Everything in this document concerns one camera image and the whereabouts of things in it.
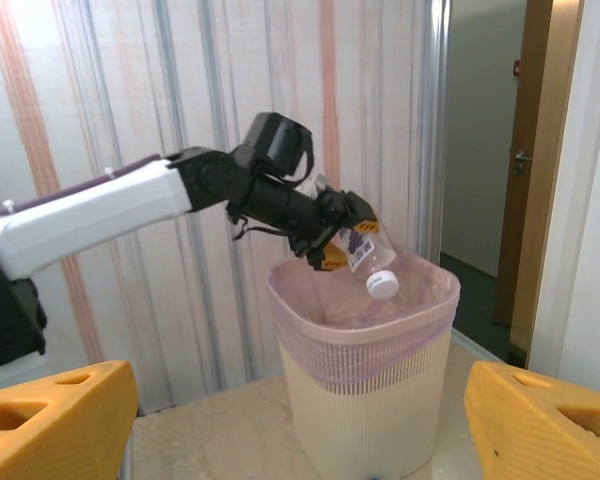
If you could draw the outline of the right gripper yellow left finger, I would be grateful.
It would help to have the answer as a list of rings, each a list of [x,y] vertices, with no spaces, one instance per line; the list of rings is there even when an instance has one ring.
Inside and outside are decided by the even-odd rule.
[[[138,406],[123,360],[0,389],[0,480],[117,480]]]

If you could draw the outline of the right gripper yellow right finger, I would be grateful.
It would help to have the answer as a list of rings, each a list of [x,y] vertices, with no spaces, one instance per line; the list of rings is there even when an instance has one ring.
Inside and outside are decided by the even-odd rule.
[[[600,392],[478,361],[464,406],[485,480],[600,480]]]

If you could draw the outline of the square bottle purple grape label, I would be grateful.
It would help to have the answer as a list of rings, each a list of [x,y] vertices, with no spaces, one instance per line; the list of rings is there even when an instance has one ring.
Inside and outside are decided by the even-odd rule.
[[[386,232],[381,227],[379,233],[361,234],[348,228],[341,228],[336,234],[339,248],[348,260],[342,278],[355,285],[371,300],[385,301],[394,298],[399,291],[398,254]]]

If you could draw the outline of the pink translucent bin liner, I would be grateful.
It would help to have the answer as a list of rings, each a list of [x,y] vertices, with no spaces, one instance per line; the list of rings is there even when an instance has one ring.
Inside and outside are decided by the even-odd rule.
[[[276,265],[267,286],[282,353],[340,395],[376,391],[444,364],[458,278],[405,251],[396,275],[398,293],[374,300],[348,269],[316,272],[297,259]]]

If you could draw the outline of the beige ribbed plastic bin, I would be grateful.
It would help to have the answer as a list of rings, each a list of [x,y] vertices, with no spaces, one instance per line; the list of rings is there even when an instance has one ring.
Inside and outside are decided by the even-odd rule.
[[[321,389],[280,354],[296,434],[323,480],[403,480],[431,458],[448,352],[428,372],[360,395]]]

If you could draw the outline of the dark wooden door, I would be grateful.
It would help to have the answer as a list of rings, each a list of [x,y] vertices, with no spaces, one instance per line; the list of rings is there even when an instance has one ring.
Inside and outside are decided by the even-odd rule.
[[[512,325],[532,162],[521,175],[511,173],[511,154],[533,157],[553,0],[526,0],[520,75],[509,148],[504,217],[493,321]]]

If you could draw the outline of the aluminium corner post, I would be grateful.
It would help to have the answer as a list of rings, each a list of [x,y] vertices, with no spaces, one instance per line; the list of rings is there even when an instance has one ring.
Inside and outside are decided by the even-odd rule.
[[[421,255],[438,263],[442,240],[446,83],[452,0],[424,0],[421,71]]]

